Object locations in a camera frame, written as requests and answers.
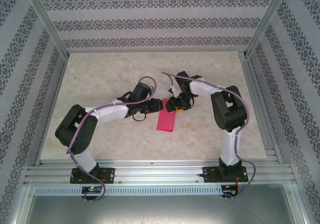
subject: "marble floor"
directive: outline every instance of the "marble floor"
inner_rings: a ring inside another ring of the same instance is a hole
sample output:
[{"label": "marble floor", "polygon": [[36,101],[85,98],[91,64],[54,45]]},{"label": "marble floor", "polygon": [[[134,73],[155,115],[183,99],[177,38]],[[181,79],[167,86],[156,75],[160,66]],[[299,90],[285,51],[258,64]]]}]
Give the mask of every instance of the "marble floor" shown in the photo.
[{"label": "marble floor", "polygon": [[[232,51],[71,54],[41,159],[69,159],[55,130],[73,105],[95,107],[112,102],[132,91],[145,75],[157,81],[155,98],[170,97],[170,80],[161,72],[177,74],[183,70],[221,86],[238,87],[251,114],[241,134],[239,153],[243,158],[266,158],[238,53]],[[156,130],[158,114],[147,115],[143,122],[129,117],[98,127],[89,146],[93,156],[114,160],[200,160],[220,156],[222,133],[215,123],[211,102],[197,97],[191,110],[176,114],[172,133]]]}]

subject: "patterned wallpaper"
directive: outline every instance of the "patterned wallpaper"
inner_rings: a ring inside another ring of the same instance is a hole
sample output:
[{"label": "patterned wallpaper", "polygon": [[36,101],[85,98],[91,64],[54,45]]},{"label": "patterned wallpaper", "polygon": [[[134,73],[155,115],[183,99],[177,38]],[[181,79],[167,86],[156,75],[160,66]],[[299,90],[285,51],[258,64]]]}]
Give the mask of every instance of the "patterned wallpaper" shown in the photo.
[{"label": "patterned wallpaper", "polygon": [[0,224],[35,163],[64,60],[28,0],[0,2]]},{"label": "patterned wallpaper", "polygon": [[320,0],[282,0],[251,57],[281,154],[320,223]]},{"label": "patterned wallpaper", "polygon": [[271,0],[42,0],[69,52],[242,50]]}]

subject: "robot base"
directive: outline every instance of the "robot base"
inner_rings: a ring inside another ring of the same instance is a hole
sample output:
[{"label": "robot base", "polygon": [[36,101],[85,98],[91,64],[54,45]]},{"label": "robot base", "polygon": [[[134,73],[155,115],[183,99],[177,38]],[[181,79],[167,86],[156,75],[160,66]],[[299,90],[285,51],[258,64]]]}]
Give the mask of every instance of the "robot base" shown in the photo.
[{"label": "robot base", "polygon": [[242,162],[239,161],[237,164],[227,166],[219,158],[218,167],[203,167],[203,177],[205,183],[246,183],[249,181],[247,170],[241,166]]},{"label": "robot base", "polygon": [[[113,184],[115,179],[114,168],[98,168],[93,174],[104,184]],[[73,168],[70,177],[71,184],[99,184],[98,181],[84,174],[79,168]]]}]

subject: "red object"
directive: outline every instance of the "red object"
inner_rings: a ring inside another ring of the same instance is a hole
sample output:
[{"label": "red object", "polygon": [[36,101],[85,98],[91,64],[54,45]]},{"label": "red object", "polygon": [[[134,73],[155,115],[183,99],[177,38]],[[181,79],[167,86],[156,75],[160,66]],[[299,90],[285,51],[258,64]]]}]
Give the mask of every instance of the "red object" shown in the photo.
[{"label": "red object", "polygon": [[163,110],[159,112],[158,125],[156,126],[156,129],[160,131],[172,132],[174,130],[176,112],[167,112],[166,104],[168,101],[168,98],[164,98],[162,100]]}]

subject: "enclosure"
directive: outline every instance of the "enclosure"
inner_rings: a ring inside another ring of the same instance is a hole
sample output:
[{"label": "enclosure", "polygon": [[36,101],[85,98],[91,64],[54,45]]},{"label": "enclosure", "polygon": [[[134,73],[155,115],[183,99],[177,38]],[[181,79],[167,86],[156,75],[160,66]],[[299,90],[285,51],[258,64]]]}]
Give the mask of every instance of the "enclosure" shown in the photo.
[{"label": "enclosure", "polygon": [[[320,0],[1,0],[0,223],[320,223],[319,28]],[[169,98],[162,71],[238,87],[253,181],[233,201],[221,194],[234,182],[205,182],[223,137],[196,97],[171,133],[158,113],[97,128],[90,150],[114,173],[84,203],[59,123],[146,75]]]}]

